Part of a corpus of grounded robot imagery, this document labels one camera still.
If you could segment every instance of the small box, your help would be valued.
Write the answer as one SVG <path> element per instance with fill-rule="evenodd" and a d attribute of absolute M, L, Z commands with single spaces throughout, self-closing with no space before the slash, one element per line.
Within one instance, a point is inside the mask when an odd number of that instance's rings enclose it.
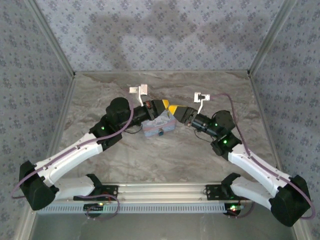
<path fill-rule="evenodd" d="M 142 129 L 146 137 L 151 137 L 154 135 L 162 136 L 166 132 L 174 130 L 176 128 L 176 122 L 177 120 L 170 112 L 164 111 L 155 120 L 144 121 L 142 123 Z"/>

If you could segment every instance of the blue patterned wall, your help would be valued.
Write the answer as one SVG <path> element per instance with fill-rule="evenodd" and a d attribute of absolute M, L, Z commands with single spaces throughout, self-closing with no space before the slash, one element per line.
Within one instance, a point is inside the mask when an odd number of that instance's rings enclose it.
<path fill-rule="evenodd" d="M 247 70 L 283 0 L 37 0 L 75 71 Z"/>
<path fill-rule="evenodd" d="M 283 168 L 308 183 L 320 209 L 320 3 L 301 0 L 253 79 Z M 312 221 L 320 239 L 320 211 Z"/>
<path fill-rule="evenodd" d="M 20 164 L 43 159 L 70 77 L 21 0 L 0 1 L 0 240 L 25 200 L 11 200 Z"/>

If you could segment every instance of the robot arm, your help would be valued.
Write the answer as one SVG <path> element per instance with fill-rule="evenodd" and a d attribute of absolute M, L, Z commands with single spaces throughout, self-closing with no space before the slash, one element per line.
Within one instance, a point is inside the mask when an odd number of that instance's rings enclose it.
<path fill-rule="evenodd" d="M 236 195 L 263 205 L 288 227 L 310 208 L 301 195 L 302 192 L 310 199 L 306 181 L 299 175 L 291 177 L 272 167 L 250 151 L 231 132 L 236 125 L 229 111 L 218 111 L 211 118 L 188 106 L 171 105 L 169 111 L 180 123 L 213 137 L 215 140 L 211 146 L 218 156 L 242 168 L 258 181 L 251 182 L 238 174 L 231 174 L 225 183 L 221 183 L 227 196 Z"/>
<path fill-rule="evenodd" d="M 140 125 L 146 120 L 154 120 L 168 106 L 169 102 L 167 100 L 144 102 L 142 106 L 134 108 L 128 128 Z M 95 176 L 89 176 L 90 174 L 76 180 L 59 179 L 86 159 L 100 154 L 121 140 L 121 134 L 104 140 L 95 139 L 112 135 L 120 130 L 128 123 L 130 113 L 128 101 L 123 97 L 115 98 L 106 108 L 106 114 L 101 120 L 77 142 L 56 155 L 37 162 L 35 165 L 31 164 L 30 161 L 24 162 L 20 166 L 20 181 L 28 174 L 37 171 L 37 174 L 20 185 L 31 208 L 33 210 L 42 209 L 55 199 L 87 196 L 95 189 L 95 185 L 101 184 Z M 56 158 L 59 159 L 48 166 L 48 163 Z"/>

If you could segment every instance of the yellow object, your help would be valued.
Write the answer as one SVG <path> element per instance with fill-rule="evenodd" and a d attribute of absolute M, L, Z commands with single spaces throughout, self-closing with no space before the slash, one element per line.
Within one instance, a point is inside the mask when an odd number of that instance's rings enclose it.
<path fill-rule="evenodd" d="M 163 102 L 163 105 L 164 105 L 165 109 L 168 109 L 168 107 L 169 107 L 169 101 L 166 100 L 166 99 L 162 99 L 162 102 Z"/>
<path fill-rule="evenodd" d="M 172 115 L 175 115 L 175 112 L 177 110 L 178 107 L 186 107 L 186 106 L 182 106 L 182 105 L 171 105 L 169 106 L 169 112 L 172 114 Z"/>

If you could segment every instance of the gray marble surface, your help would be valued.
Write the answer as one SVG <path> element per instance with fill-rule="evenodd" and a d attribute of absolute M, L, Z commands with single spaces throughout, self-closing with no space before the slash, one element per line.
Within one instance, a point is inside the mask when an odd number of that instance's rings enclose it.
<path fill-rule="evenodd" d="M 105 114 L 105 108 L 112 99 L 125 96 L 124 91 L 128 91 L 129 87 L 148 84 L 149 95 L 143 101 L 168 99 L 170 104 L 194 108 L 199 107 L 193 103 L 194 92 L 231 94 L 240 129 L 249 147 L 275 166 L 245 74 L 220 71 L 79 73 L 75 80 L 61 150 L 87 133 Z M 228 98 L 223 96 L 205 102 L 201 113 L 211 116 L 219 110 L 231 111 Z M 203 133 L 199 133 L 199 136 L 208 139 Z M 251 179 L 239 167 L 216 156 L 209 142 L 196 138 L 193 128 L 177 123 L 175 130 L 164 136 L 146 138 L 143 132 L 135 135 L 123 133 L 120 142 L 86 160 L 65 177 L 94 173 L 102 182 L 208 182 L 221 181 L 232 172 Z"/>

